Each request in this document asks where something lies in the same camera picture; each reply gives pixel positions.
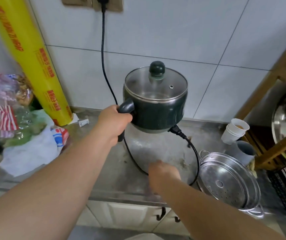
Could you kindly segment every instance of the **lid knob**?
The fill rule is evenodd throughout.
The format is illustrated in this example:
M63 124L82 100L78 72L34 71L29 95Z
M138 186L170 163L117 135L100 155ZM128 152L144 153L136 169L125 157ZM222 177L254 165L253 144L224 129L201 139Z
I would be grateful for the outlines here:
M165 64L159 60L153 61L149 68L149 78L154 80L162 80L165 73Z

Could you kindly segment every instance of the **yellow tube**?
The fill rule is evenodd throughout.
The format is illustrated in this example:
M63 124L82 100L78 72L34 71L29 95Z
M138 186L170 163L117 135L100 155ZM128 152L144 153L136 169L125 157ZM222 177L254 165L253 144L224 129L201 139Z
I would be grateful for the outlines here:
M0 36L46 113L57 125L70 123L71 109L24 0L0 0Z

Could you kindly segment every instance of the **stainless steel countertop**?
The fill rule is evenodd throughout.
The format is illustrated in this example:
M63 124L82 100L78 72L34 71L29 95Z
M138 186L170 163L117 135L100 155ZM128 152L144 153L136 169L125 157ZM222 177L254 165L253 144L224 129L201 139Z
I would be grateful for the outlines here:
M81 128L78 123L65 126L70 134L70 143L76 143L93 128L100 111L75 108L74 112L80 120L88 118L90 124ZM223 124L182 120L178 125L191 138L197 151L224 152L229 146L221 141ZM193 181L197 169L195 154L179 136L169 132L147 134L129 125L125 130L125 137L133 157L143 170L147 171L149 162L161 159L176 166L183 181ZM11 189L39 169L12 177L0 168L0 190ZM266 225L277 222L286 236L286 212L264 171L258 172L258 183L262 193L261 205L265 212L265 218L261 221ZM111 149L89 200L166 206L158 195L151 192L148 177L136 168L124 142Z

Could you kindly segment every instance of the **glass lid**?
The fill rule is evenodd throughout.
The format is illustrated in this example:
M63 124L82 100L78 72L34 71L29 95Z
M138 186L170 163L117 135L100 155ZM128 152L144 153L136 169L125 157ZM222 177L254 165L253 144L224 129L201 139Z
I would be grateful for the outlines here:
M137 68L125 78L125 89L132 95L148 101L171 101L180 98L188 89L185 77L166 68L161 61Z

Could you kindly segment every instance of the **electrical outlet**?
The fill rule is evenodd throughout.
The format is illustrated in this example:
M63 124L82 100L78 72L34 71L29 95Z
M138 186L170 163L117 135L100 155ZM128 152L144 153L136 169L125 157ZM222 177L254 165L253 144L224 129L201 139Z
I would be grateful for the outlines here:
M97 0L92 0L95 11L101 11L101 4ZM123 12L123 0L109 0L106 5L108 11Z
M92 0L62 0L64 5L93 7Z

